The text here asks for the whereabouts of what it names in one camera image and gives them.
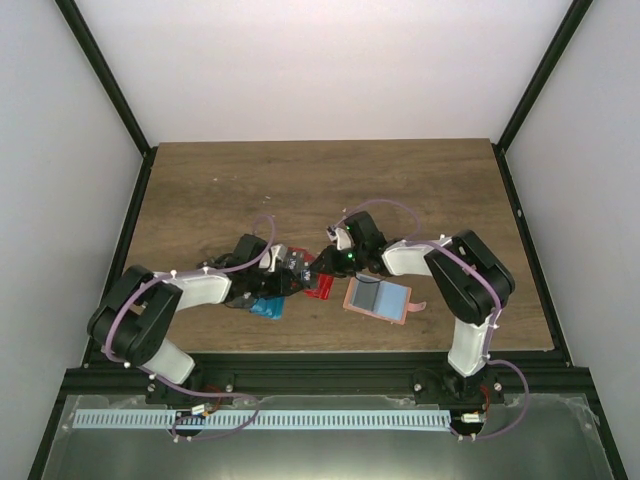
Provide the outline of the pink leather card holder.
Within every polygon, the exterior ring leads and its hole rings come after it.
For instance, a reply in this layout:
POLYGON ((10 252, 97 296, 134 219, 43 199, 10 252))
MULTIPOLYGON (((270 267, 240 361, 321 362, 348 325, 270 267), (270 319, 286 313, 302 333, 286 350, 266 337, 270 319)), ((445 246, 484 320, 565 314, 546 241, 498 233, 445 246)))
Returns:
POLYGON ((353 277, 348 284, 343 301, 343 308, 347 311, 357 312, 392 324, 404 325, 406 317, 409 314, 421 312, 427 305, 426 302, 413 303, 411 301, 411 295, 412 289, 410 287, 366 275, 358 275, 353 277), (375 313, 356 309, 350 305, 353 291, 358 282, 379 283, 381 285, 377 298, 377 310, 375 313))

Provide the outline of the single black card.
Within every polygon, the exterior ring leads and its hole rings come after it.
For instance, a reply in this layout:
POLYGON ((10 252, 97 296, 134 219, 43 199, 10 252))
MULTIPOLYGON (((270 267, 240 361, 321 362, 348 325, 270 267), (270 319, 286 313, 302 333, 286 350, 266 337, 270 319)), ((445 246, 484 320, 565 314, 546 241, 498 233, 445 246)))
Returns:
POLYGON ((375 313, 380 287, 379 283, 358 282, 353 291, 350 305, 356 309, 375 313))

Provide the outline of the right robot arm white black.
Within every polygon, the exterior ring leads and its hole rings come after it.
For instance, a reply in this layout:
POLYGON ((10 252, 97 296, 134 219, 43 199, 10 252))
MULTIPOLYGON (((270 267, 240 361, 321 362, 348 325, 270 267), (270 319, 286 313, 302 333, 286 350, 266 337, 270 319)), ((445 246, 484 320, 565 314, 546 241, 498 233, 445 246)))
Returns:
POLYGON ((311 271, 332 277, 367 270, 382 277, 405 275, 434 279, 455 318, 444 378, 447 396, 458 403, 480 390, 477 374, 490 361, 497 321, 516 284, 510 271, 472 230, 433 241, 388 240, 366 211, 327 228, 330 245, 311 271))

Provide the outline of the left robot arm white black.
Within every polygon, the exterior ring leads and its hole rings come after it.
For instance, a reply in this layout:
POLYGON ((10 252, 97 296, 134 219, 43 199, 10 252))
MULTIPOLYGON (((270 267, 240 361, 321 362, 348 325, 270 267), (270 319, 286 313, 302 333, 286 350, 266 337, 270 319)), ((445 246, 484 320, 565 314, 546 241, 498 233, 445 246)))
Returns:
POLYGON ((87 333, 108 358, 169 381, 181 403, 204 392, 195 360, 167 339, 174 315, 203 305, 225 305, 277 317, 281 303, 309 286, 303 253, 243 235, 230 253, 190 272, 128 268, 90 318, 87 333))

